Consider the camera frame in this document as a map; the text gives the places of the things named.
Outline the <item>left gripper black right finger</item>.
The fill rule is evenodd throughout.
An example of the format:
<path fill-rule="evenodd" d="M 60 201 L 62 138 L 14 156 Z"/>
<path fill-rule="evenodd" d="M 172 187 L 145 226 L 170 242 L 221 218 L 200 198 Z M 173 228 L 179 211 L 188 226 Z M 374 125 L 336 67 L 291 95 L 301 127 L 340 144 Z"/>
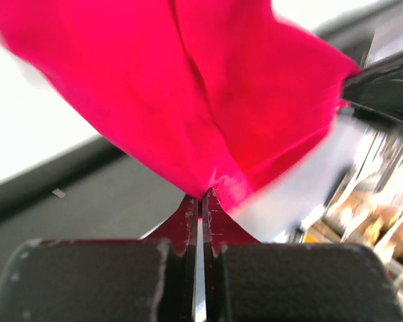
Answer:
<path fill-rule="evenodd" d="M 208 321 L 403 321 L 392 282 L 361 244 L 263 243 L 201 204 Z"/>

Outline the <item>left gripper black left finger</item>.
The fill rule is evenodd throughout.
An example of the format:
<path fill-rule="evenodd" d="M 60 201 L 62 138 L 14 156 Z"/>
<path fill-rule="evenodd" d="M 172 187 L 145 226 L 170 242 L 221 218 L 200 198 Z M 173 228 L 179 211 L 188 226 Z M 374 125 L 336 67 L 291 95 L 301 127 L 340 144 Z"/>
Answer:
<path fill-rule="evenodd" d="M 193 321 L 198 201 L 142 239 L 32 239 L 0 276 L 0 321 Z"/>

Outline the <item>crimson red t-shirt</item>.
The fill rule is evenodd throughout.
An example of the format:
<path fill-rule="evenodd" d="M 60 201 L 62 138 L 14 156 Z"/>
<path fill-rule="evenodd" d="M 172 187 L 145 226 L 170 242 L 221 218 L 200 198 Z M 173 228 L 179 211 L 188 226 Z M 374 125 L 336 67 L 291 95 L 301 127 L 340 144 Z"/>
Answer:
<path fill-rule="evenodd" d="M 359 72 L 270 1 L 0 1 L 0 36 L 111 143 L 227 212 L 326 137 Z"/>

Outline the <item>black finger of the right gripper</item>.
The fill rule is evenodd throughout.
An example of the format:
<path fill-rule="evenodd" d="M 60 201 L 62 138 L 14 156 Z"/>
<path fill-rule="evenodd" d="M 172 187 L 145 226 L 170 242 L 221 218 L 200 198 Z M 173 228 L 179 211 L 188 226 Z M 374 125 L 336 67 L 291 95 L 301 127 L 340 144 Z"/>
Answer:
<path fill-rule="evenodd" d="M 360 121 L 372 126 L 403 126 L 403 51 L 349 77 L 343 99 Z"/>

